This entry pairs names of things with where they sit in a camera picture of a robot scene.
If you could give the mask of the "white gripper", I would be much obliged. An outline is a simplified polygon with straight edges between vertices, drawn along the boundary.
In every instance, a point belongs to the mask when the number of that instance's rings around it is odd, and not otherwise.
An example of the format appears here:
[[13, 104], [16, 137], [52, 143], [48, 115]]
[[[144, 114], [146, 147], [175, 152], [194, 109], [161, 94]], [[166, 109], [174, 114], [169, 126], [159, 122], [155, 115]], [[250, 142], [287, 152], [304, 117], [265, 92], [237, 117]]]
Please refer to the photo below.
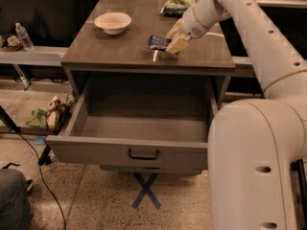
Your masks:
[[195, 6], [191, 6], [179, 19], [166, 37], [171, 42], [166, 47], [166, 52], [172, 55], [179, 53], [189, 45], [189, 40], [204, 36], [210, 28], [203, 26], [194, 12]]

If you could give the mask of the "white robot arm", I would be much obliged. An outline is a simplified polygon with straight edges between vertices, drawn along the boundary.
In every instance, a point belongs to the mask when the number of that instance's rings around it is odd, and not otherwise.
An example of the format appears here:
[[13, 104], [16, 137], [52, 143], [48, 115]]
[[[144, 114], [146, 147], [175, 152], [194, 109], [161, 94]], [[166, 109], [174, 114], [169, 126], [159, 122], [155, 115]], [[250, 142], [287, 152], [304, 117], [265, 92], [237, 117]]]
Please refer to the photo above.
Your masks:
[[263, 98], [225, 105], [208, 135], [213, 230], [296, 230], [290, 165], [307, 154], [307, 65], [256, 0], [200, 0], [168, 33], [173, 54], [232, 18]]

